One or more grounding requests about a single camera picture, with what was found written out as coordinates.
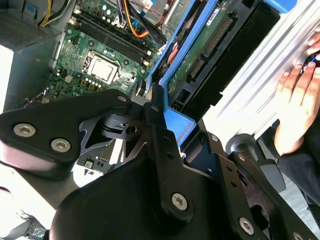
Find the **computer motherboard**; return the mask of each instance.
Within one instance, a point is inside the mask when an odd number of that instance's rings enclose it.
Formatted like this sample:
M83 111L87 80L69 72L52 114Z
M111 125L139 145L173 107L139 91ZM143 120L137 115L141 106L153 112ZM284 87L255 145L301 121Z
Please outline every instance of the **computer motherboard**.
M149 35L137 38L120 23L112 3L77 1L42 103L107 89L142 94L158 49Z

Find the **black sleeve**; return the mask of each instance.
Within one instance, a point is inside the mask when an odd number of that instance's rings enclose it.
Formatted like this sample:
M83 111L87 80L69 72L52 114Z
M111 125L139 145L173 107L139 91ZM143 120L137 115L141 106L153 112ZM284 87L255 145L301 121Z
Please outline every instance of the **black sleeve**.
M320 164L306 146L279 158L280 171L320 205Z

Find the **white surface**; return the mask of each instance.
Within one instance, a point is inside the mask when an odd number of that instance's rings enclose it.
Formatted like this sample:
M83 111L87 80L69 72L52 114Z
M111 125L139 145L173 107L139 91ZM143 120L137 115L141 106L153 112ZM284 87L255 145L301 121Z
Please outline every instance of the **white surface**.
M223 146L240 133L258 138L277 119L273 97L279 78L296 64L319 22L319 0L300 0L290 13L281 15L224 89L218 104L203 117L206 129Z
M2 59L0 64L0 113L2 113L5 106L11 65L14 59L14 52L0 45L0 56Z

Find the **white label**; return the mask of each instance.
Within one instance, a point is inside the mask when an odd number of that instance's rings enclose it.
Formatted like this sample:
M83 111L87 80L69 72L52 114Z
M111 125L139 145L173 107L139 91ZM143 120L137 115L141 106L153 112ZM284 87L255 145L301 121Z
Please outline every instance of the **white label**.
M216 8L216 9L213 11L213 13L212 13L211 17L209 18L208 22L207 22L205 25L207 25L207 26L209 27L210 24L211 24L211 23L213 22L213 20L215 19L215 17L217 16L217 14L219 13L219 11L220 11L220 8Z

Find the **hex bolt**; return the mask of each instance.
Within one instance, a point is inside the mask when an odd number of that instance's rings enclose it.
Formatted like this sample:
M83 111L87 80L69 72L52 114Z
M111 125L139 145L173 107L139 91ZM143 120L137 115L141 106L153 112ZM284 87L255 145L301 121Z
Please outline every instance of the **hex bolt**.
M245 156L243 156L242 154L238 154L238 157L242 160L242 161L245 161L246 160L246 157Z
M215 141L215 142L218 142L219 141L219 139L217 138L217 136L215 136L215 135L211 135L211 138L212 138L212 140L213 141Z
M156 112L159 112L159 108L156 105L151 105L151 108Z
M71 148L71 144L68 140L63 138L56 138L51 142L51 147L53 150L65 153L68 152Z
M241 228L249 235L253 235L255 233L254 227L251 222L249 222L246 218L240 217L239 223Z
M16 135L24 138L35 135L36 131L36 128L28 123L20 123L13 127L13 132Z
M293 237L294 237L294 240L304 240L303 237L297 232L293 233Z
M171 200L172 200L173 205L181 211L185 211L188 207L188 202L187 202L186 198L180 193L177 193L177 192L174 193L172 195Z
M118 96L118 99L120 101L122 101L122 102L126 102L127 101L127 99L124 96L121 96L121 95Z

